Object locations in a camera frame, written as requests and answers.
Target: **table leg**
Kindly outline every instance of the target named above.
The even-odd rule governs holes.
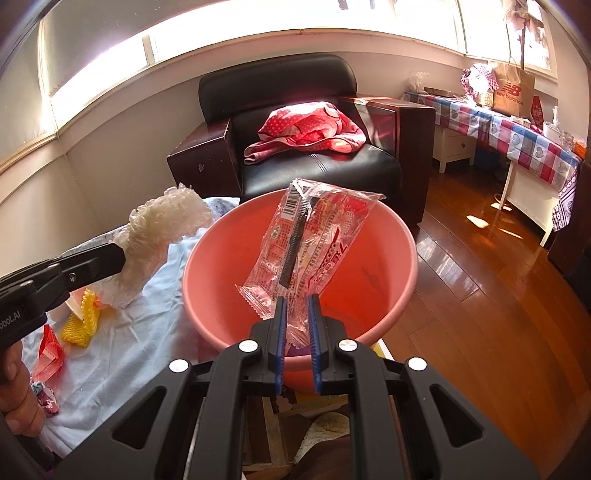
[[[546,240],[548,240],[548,237],[550,236],[550,233],[552,232],[552,225],[547,226],[546,227],[546,231],[544,236],[542,237],[542,241],[540,242],[540,246],[543,247],[544,244],[546,243]]]
[[[507,174],[507,180],[505,181],[505,188],[503,189],[503,195],[501,196],[501,201],[499,202],[499,210],[503,210],[505,206],[505,201],[507,200],[507,195],[509,190],[511,189],[511,184],[513,183],[513,179],[515,178],[515,164],[513,162],[509,163],[509,173]]]

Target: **human hand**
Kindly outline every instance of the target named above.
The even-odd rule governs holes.
[[[36,437],[41,433],[45,414],[30,387],[31,374],[22,363],[22,342],[4,352],[0,382],[0,411],[4,412],[8,427],[15,435]]]

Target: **white cloth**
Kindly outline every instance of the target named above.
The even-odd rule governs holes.
[[[239,199],[205,200],[214,219]],[[64,367],[55,380],[60,412],[47,419],[41,440],[58,455],[76,448],[171,360],[211,359],[215,352],[199,336],[183,306],[181,281],[187,257],[206,229],[168,250],[168,261],[146,284],[142,296],[124,309],[105,310],[88,348],[66,346]],[[59,335],[65,315],[49,319]],[[43,330],[23,340],[23,361],[32,369]]]

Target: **new balance logo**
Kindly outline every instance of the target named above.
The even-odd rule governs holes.
[[[518,97],[521,94],[521,87],[518,85],[513,85],[509,82],[507,82],[501,90],[514,97]]]

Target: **red plastic bowl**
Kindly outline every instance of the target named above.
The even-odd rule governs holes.
[[[248,338],[252,324],[261,320],[236,285],[252,270],[283,193],[267,193],[231,210],[189,255],[183,275],[185,308],[195,328],[219,351]],[[323,313],[341,320],[351,338],[373,345],[406,308],[417,268],[410,231],[378,202],[320,295]],[[285,384],[312,391],[310,365],[310,355],[286,357]]]

